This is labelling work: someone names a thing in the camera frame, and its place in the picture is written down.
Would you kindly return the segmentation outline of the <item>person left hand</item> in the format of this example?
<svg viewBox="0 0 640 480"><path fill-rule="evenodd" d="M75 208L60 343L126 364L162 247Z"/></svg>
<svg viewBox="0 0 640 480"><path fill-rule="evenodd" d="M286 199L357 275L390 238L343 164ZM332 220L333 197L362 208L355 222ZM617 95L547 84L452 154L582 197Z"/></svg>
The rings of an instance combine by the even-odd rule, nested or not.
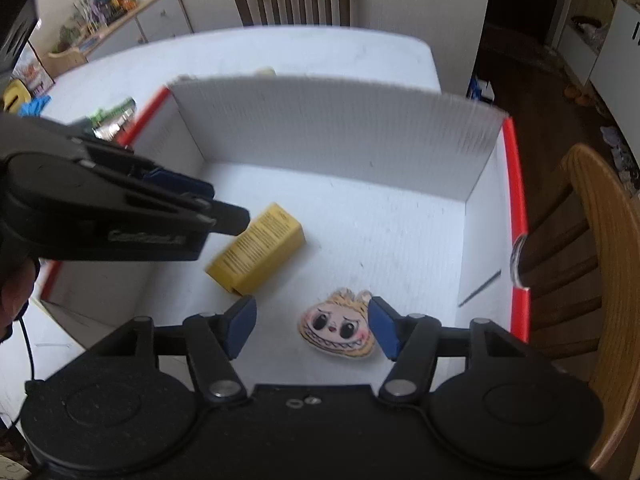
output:
<svg viewBox="0 0 640 480"><path fill-rule="evenodd" d="M38 259L27 259L1 287L1 338L6 341L12 336L13 323L28 307L28 300L34 290L40 272Z"/></svg>

